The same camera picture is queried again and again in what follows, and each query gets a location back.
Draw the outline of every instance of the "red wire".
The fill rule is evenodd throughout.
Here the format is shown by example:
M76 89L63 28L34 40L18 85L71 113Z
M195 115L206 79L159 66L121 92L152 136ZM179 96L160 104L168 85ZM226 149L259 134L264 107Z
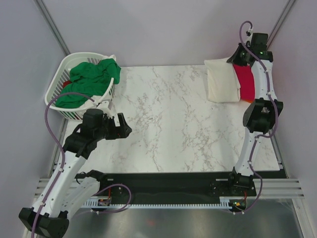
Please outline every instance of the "red wire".
M244 199L243 199L242 203L245 202L245 200L247 200L247 197L248 197L247 192L244 191Z

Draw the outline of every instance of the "black mounting plate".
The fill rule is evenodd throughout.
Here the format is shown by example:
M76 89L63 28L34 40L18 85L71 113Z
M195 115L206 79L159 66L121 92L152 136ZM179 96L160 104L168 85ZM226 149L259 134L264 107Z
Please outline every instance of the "black mounting plate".
M229 186L227 180L213 180L210 186L211 194L215 197L244 197L244 191L247 192L248 197L257 195L254 182L252 182L251 188L247 190L244 187Z

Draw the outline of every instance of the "cable tie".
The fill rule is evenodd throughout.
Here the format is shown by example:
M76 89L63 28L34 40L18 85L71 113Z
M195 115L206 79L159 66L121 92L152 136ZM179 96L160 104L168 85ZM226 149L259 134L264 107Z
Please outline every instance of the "cable tie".
M253 28L249 27L248 32L252 34L253 33Z

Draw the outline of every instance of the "cable clip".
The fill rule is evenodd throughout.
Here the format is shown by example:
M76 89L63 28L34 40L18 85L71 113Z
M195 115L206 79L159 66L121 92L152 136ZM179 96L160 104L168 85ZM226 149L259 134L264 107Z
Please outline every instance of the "cable clip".
M97 215L99 215L99 211L94 211L93 209L90 209L90 212L96 213Z
M99 102L98 102L97 100L94 100L94 101L92 102L92 104L93 104L95 107L97 107L97 106L99 105Z
M253 33L253 28L249 27L249 29L247 30L247 32L251 35Z

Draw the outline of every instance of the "metal floor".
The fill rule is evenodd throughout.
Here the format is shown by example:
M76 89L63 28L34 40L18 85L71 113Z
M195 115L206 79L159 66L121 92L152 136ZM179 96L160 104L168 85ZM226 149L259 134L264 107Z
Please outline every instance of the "metal floor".
M99 216L86 213L71 220L64 237L302 238L303 235L291 200L260 200L245 215L207 209L128 209Z

